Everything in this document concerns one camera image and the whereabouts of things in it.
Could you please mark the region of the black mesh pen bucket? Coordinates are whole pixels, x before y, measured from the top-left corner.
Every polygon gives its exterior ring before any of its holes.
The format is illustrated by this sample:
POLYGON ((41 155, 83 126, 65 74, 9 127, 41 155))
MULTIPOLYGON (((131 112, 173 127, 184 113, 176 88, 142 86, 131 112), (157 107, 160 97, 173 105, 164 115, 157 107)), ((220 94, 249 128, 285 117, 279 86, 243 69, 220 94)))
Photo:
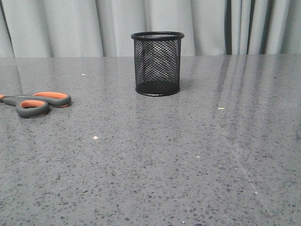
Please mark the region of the black mesh pen bucket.
POLYGON ((180 91, 182 32, 138 32, 134 41, 135 90, 146 96, 169 96, 180 91))

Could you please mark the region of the grey and orange scissors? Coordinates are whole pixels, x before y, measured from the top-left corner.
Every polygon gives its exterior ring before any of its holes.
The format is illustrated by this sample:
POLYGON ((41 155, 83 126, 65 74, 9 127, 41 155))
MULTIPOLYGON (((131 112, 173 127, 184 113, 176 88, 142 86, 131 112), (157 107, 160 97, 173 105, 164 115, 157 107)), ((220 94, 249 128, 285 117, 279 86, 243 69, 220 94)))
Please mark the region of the grey and orange scissors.
POLYGON ((15 106, 17 114, 22 118, 31 118, 47 114, 50 105, 67 107, 71 104, 71 96, 62 92, 43 91, 32 94, 0 95, 0 101, 15 106))

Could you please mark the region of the grey pleated curtain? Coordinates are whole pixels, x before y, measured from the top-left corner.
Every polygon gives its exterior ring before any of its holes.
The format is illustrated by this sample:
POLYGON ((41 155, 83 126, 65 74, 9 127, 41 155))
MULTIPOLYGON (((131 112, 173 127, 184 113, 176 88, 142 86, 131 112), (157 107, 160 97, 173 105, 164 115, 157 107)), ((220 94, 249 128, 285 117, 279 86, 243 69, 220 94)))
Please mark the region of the grey pleated curtain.
POLYGON ((298 0, 3 0, 0 56, 128 57, 131 34, 184 33, 182 54, 299 54, 298 0))

